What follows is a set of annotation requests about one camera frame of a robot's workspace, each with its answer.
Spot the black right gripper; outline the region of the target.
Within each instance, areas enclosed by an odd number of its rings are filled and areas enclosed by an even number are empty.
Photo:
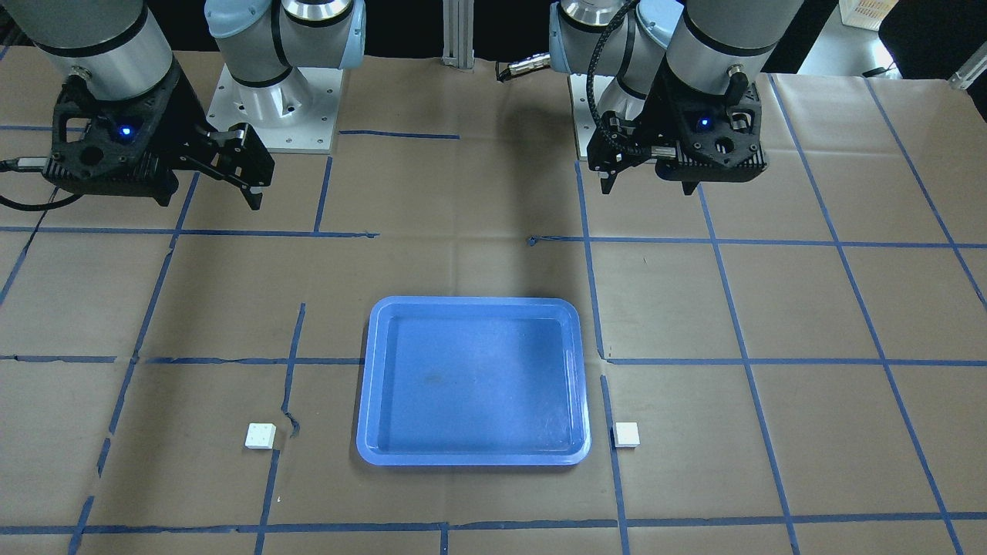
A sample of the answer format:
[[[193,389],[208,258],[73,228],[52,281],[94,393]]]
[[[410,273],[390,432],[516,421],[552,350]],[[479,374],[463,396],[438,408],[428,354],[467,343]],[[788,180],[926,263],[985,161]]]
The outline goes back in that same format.
[[[274,158],[246,145],[250,123],[213,129],[179,61],[148,92],[105,101],[83,77],[61,86],[52,116],[52,148],[42,175],[73,194],[148,197],[162,207],[177,192],[176,170],[194,170],[236,187],[260,210]]]

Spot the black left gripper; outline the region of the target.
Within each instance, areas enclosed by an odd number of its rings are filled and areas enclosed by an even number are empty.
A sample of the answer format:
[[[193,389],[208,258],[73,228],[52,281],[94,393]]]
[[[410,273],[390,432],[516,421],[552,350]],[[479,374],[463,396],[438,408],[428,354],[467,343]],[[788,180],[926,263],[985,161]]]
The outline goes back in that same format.
[[[672,158],[656,162],[662,180],[681,183],[694,194],[702,183],[747,183],[769,167],[760,131],[760,94],[742,66],[726,71],[723,94],[706,94],[683,82],[662,61],[652,94],[645,103],[657,133],[675,149]],[[602,194],[610,194],[620,172],[655,160],[651,155],[621,152],[615,147],[653,147],[656,136],[614,110],[595,117],[588,144],[588,167],[596,172]]]

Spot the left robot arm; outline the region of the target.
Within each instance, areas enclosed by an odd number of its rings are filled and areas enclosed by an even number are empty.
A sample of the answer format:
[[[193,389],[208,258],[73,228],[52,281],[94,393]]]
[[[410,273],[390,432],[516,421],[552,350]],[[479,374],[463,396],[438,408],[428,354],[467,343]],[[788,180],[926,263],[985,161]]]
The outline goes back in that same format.
[[[558,1],[551,66],[586,78],[602,193],[645,163],[684,194],[768,168],[755,80],[800,1]]]

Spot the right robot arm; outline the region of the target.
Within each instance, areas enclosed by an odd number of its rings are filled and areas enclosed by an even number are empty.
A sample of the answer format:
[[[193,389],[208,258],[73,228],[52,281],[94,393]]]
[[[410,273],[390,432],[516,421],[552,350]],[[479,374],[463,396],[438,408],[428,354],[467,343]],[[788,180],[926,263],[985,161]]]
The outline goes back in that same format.
[[[274,142],[320,116],[305,68],[360,66],[361,1],[207,1],[204,18],[232,78],[237,120],[215,126],[144,1],[4,1],[4,10],[59,70],[49,154],[2,162],[67,192],[25,204],[56,210],[84,196],[145,197],[165,207],[177,171],[240,190],[251,210],[271,185]]]

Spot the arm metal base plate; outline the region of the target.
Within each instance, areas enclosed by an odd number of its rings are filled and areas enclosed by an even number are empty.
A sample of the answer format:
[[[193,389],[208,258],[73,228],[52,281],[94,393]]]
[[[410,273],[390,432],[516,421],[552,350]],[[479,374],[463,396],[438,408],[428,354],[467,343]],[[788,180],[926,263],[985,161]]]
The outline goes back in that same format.
[[[645,99],[624,91],[619,84],[613,85],[613,80],[614,77],[608,75],[595,77],[595,101],[600,115],[604,110],[613,109],[623,119],[634,119],[644,109]],[[568,77],[575,146],[578,160],[582,162],[588,161],[588,145],[595,133],[595,120],[592,119],[586,97],[586,83],[588,81],[583,74],[571,74]]]
[[[207,118],[219,130],[253,127],[271,153],[329,155],[334,147],[345,70],[302,67],[267,87],[248,87],[223,67]]]

